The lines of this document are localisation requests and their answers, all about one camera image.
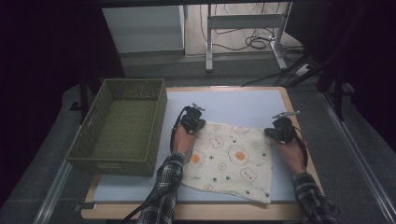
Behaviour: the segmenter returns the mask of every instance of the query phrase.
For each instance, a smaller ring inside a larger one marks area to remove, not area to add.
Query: storage basket
[[[163,79],[105,79],[66,159],[95,175],[153,176],[166,103]]]

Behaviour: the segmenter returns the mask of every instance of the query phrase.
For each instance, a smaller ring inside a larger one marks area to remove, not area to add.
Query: fabric towel
[[[182,184],[271,203],[272,149],[263,129],[207,121],[199,131]]]

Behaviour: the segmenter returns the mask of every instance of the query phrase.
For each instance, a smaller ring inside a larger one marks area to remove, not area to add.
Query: cloth
[[[327,198],[318,188],[312,175],[302,173],[291,179],[296,200],[303,208],[305,224],[326,223],[336,224],[334,217],[335,204]]]
[[[182,164],[184,156],[179,153],[170,155],[165,159],[162,169],[157,171],[155,186],[147,197],[149,200],[158,190],[178,183],[182,179]],[[304,224],[330,223],[336,224],[333,211],[334,203],[323,196],[319,191],[314,178],[310,174],[299,174],[292,178],[292,183],[296,192],[296,199],[302,205],[305,214],[309,214],[313,222],[305,220]],[[140,214],[136,221],[138,224],[171,224],[175,215],[177,191],[171,191],[160,197],[156,202],[151,203]]]
[[[263,129],[207,121],[198,132],[182,184],[270,203],[273,160],[265,138]]]

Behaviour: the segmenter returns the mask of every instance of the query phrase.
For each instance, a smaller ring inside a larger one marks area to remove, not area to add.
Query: wrist-mounted camera
[[[300,145],[300,149],[304,155],[304,166],[306,167],[308,163],[308,155],[306,152],[306,147],[304,141],[297,135],[296,127],[293,126],[291,119],[288,116],[300,114],[300,111],[296,112],[284,112],[280,113],[276,116],[273,116],[273,119],[276,119],[273,124],[274,128],[266,128],[264,129],[264,133],[266,136],[273,138],[280,142],[281,144],[287,144],[291,142],[294,138],[297,140]]]
[[[205,111],[205,110],[200,106],[196,105],[195,103],[192,103],[192,107],[187,105],[184,106],[184,108],[181,110],[180,114],[177,117],[176,123],[172,129],[171,142],[170,142],[171,152],[173,149],[175,132],[178,124],[183,125],[187,133],[193,133],[195,131],[202,129],[205,126],[206,121],[204,119],[201,119],[202,116],[201,111]]]
[[[180,124],[183,125],[187,133],[193,133],[204,127],[205,120],[200,119],[202,116],[201,111],[205,111],[203,108],[192,104],[192,107],[186,106],[183,110],[186,110],[186,114],[181,117]]]

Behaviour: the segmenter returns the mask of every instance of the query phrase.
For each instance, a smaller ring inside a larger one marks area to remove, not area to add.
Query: plaid shirt sleeve
[[[170,224],[175,216],[177,187],[183,176],[184,154],[173,153],[168,156],[157,170],[157,180],[146,202],[158,197],[158,192],[170,189],[144,208],[136,221],[139,224]]]
[[[292,178],[296,199],[304,210],[304,224],[336,224],[335,204],[318,188],[312,175],[302,173]]]

